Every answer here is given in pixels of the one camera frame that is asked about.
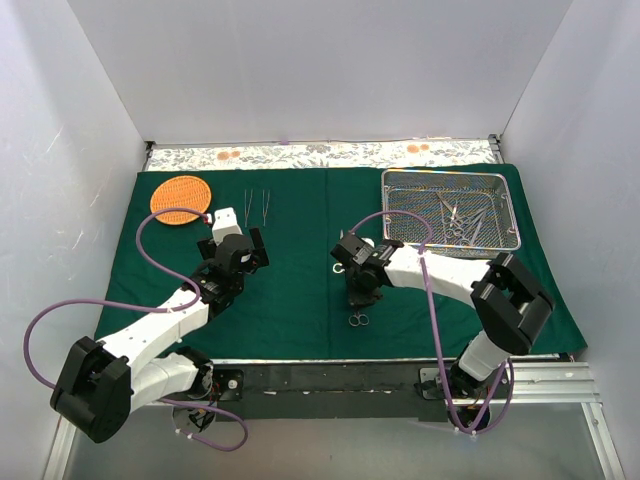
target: robotic arm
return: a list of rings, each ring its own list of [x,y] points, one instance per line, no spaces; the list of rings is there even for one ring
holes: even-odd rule
[[[191,307],[171,311],[193,300],[182,285],[161,308],[112,335],[94,341],[78,340],[60,373],[51,406],[100,443],[113,436],[129,414],[175,392],[192,399],[211,390],[213,364],[190,347],[156,358],[182,337],[229,308],[244,290],[244,276],[269,265],[259,229],[242,235],[235,212],[215,212],[213,238],[198,242],[203,262],[191,275],[201,298]]]
[[[377,247],[349,233],[331,255],[345,268],[349,304],[373,305],[381,286],[424,290],[420,255],[402,242],[385,240]],[[510,355],[526,355],[551,315],[555,303],[513,255],[490,262],[423,254],[435,293],[475,308],[483,330],[449,370],[455,394],[475,396]]]

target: wire mesh basket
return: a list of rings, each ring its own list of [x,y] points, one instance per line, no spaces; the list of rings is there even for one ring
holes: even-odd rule
[[[520,248],[509,187],[499,174],[385,170],[382,205],[425,218],[434,253],[493,258]],[[426,227],[409,216],[385,215],[383,222],[385,238],[417,246],[427,237]]]

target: surgical scissors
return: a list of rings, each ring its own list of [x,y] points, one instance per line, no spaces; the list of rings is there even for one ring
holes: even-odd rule
[[[349,317],[349,325],[352,327],[366,327],[369,325],[369,317],[364,313],[360,313],[359,310],[356,310],[355,313]]]

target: metal frame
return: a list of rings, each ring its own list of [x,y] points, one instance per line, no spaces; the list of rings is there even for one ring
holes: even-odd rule
[[[514,365],[516,377],[513,401],[519,404],[580,403],[585,421],[598,454],[605,478],[624,479],[624,473],[607,429],[600,394],[589,366],[585,362],[526,361],[520,358]],[[389,360],[214,360],[217,365],[291,365],[350,364],[350,363],[419,363],[434,359],[389,359]],[[503,403],[504,399],[495,399]],[[455,401],[465,404],[467,401]],[[44,474],[45,480],[61,480],[69,461],[76,428],[65,419],[60,419],[51,454]]]

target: white panel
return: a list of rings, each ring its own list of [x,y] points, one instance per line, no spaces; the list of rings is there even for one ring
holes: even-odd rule
[[[69,2],[143,138],[486,137],[570,0]]]
[[[640,2],[576,0],[504,143],[628,478],[640,478]]]
[[[50,303],[104,297],[144,144],[64,0],[1,0],[0,44],[0,478],[39,479],[58,416],[22,336]],[[45,318],[33,338],[45,376],[98,314]]]

